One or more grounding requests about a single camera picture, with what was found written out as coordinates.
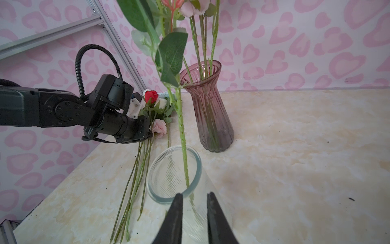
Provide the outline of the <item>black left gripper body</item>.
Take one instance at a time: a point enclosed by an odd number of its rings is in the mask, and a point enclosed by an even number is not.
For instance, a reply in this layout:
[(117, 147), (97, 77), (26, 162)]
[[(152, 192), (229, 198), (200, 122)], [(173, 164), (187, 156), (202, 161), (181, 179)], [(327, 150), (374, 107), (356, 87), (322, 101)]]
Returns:
[(86, 107), (93, 111), (87, 126), (84, 127), (84, 141), (98, 141), (100, 134), (113, 136), (115, 143), (128, 144), (142, 142), (151, 137), (150, 119), (138, 115), (134, 120), (127, 116), (134, 88), (111, 74), (101, 77), (95, 89), (86, 98)]

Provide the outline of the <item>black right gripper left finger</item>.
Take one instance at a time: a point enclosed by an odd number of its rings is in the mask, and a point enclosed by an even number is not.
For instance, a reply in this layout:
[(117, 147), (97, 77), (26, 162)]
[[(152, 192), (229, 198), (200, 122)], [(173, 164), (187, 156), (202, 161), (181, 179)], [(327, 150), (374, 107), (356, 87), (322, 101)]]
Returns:
[(153, 244), (182, 243), (183, 196), (178, 193), (165, 216), (165, 219), (152, 242)]

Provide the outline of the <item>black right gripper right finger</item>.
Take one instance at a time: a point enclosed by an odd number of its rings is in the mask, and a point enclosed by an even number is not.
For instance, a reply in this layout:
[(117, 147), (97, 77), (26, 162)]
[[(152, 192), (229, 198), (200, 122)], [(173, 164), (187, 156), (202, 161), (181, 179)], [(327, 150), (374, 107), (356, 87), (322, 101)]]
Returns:
[(207, 194), (207, 224), (210, 244), (239, 244), (213, 192)]

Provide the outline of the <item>clear frosted glass vase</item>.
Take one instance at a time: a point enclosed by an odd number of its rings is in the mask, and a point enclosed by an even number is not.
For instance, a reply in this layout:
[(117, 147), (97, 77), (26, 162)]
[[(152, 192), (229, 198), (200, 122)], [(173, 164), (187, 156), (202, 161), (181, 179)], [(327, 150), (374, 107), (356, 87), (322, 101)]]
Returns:
[(171, 205), (176, 194), (183, 195), (183, 234), (197, 244), (208, 241), (207, 194), (213, 192), (231, 225), (231, 209), (220, 196), (192, 147), (186, 148), (187, 169), (184, 168), (182, 147), (172, 146), (152, 163), (147, 176), (147, 191), (154, 202)]

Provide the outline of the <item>pale pink carnation spray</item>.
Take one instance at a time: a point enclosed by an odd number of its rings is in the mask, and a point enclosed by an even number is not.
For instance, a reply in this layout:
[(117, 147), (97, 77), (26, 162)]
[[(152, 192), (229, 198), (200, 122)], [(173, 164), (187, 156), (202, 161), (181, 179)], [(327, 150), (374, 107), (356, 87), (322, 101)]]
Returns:
[(160, 81), (168, 89), (170, 103), (178, 115), (185, 185), (190, 186), (179, 73), (182, 69), (188, 33), (175, 27), (184, 1), (118, 1), (130, 25), (149, 39), (143, 45), (150, 51)]

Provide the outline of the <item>pink ribbed glass vase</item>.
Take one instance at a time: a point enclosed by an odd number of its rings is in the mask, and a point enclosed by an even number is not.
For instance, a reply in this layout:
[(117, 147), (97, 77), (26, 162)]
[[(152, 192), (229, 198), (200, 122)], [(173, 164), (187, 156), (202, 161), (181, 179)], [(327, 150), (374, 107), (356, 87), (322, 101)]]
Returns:
[(202, 146), (213, 153), (227, 150), (234, 130), (217, 89), (222, 64), (212, 61), (189, 66), (180, 73), (180, 84), (190, 93)]

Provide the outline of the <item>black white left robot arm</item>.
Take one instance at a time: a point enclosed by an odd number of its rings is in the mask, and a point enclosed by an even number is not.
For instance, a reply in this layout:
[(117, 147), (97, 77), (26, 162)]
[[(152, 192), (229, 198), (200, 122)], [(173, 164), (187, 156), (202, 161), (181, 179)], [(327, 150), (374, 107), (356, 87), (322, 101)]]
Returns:
[(1, 126), (84, 128), (84, 141), (110, 135), (115, 143), (128, 144), (151, 138), (149, 117), (127, 116), (132, 99), (141, 95), (123, 80), (105, 74), (85, 98), (57, 89), (22, 87), (1, 79)]

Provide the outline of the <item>red rose in bunch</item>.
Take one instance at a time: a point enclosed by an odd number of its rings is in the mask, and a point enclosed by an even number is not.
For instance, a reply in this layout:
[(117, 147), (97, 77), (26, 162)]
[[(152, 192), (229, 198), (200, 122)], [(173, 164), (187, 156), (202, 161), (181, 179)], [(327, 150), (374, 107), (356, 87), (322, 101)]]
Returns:
[(153, 105), (158, 100), (158, 93), (155, 90), (146, 90), (144, 92), (144, 100), (146, 104)]

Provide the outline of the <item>white artificial rose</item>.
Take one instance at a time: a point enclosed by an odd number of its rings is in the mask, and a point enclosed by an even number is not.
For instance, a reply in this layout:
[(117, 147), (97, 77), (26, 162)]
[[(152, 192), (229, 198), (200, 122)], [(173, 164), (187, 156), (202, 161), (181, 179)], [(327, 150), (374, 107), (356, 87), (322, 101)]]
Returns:
[(166, 106), (168, 104), (168, 101), (165, 98), (158, 98), (155, 104), (155, 108), (159, 110), (165, 110)]

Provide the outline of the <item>aluminium frame left post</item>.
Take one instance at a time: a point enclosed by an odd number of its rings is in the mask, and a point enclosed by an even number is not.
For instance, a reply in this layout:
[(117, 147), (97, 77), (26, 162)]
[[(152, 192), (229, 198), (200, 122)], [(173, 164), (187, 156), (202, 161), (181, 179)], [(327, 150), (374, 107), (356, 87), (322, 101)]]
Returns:
[(131, 57), (129, 56), (125, 46), (123, 45), (120, 36), (116, 32), (111, 21), (109, 20), (109, 17), (105, 12), (101, 2), (96, 0), (87, 0), (86, 2), (91, 8), (93, 14), (98, 15), (100, 19), (103, 21), (102, 29), (107, 33), (107, 36), (110, 39), (113, 48), (121, 58), (121, 61), (124, 64), (124, 68), (130, 74), (130, 78), (134, 82), (135, 86), (140, 91), (144, 91), (145, 89), (147, 89), (147, 86), (145, 85), (138, 70), (136, 69), (136, 66), (134, 65)]

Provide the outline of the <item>aluminium frame left diagonal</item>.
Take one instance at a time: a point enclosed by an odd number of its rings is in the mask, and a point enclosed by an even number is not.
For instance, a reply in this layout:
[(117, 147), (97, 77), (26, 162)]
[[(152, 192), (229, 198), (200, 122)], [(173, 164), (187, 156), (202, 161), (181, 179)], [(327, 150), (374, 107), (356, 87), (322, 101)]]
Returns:
[(1, 60), (101, 24), (103, 24), (103, 20), (97, 14), (76, 22), (44, 31), (42, 33), (1, 45)]

